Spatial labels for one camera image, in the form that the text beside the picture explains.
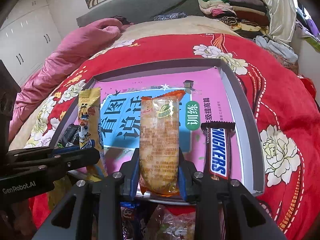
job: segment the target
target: satin curtain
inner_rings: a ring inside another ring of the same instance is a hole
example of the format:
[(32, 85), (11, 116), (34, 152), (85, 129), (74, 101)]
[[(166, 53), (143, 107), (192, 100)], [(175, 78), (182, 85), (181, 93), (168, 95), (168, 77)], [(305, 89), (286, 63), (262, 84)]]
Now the satin curtain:
[(295, 22), (296, 9), (293, 0), (264, 0), (270, 14), (270, 32), (273, 40), (288, 46), (291, 42)]

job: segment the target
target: green logo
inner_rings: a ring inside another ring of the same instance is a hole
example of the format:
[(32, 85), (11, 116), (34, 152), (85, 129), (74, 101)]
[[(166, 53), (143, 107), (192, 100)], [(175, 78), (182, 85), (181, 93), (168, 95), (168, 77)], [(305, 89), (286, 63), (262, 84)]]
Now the green logo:
[(173, 114), (173, 109), (170, 109), (169, 104), (161, 106), (160, 111), (158, 112), (158, 118), (165, 118)]
[(200, 127), (200, 108), (196, 101), (189, 101), (186, 104), (186, 128), (190, 131)]

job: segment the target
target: packaged bread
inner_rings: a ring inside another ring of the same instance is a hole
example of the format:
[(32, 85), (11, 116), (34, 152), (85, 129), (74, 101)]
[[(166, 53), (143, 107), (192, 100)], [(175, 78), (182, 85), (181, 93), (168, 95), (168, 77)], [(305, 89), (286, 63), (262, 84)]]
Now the packaged bread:
[(100, 88), (86, 89), (79, 93), (79, 146), (80, 149), (96, 148), (100, 153), (97, 164), (87, 166), (87, 171), (100, 178), (108, 176), (104, 160), (100, 124)]
[(141, 98), (140, 189), (164, 196), (179, 192), (179, 102), (184, 90)]

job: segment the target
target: pink blanket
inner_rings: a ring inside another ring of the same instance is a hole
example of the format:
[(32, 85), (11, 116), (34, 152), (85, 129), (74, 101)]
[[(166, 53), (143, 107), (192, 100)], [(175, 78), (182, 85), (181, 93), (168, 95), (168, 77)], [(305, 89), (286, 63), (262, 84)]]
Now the pink blanket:
[(95, 21), (68, 34), (21, 88), (10, 122), (11, 142), (30, 114), (84, 61), (110, 45), (129, 25), (113, 18)]

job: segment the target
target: headboard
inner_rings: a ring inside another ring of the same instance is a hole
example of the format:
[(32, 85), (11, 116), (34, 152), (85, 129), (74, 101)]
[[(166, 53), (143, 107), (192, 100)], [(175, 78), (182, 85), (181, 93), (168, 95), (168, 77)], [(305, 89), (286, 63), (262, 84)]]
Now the headboard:
[(198, 0), (111, 0), (77, 18), (77, 23), (83, 27), (96, 20), (118, 15), (138, 24), (153, 21), (160, 14), (175, 12), (203, 16)]

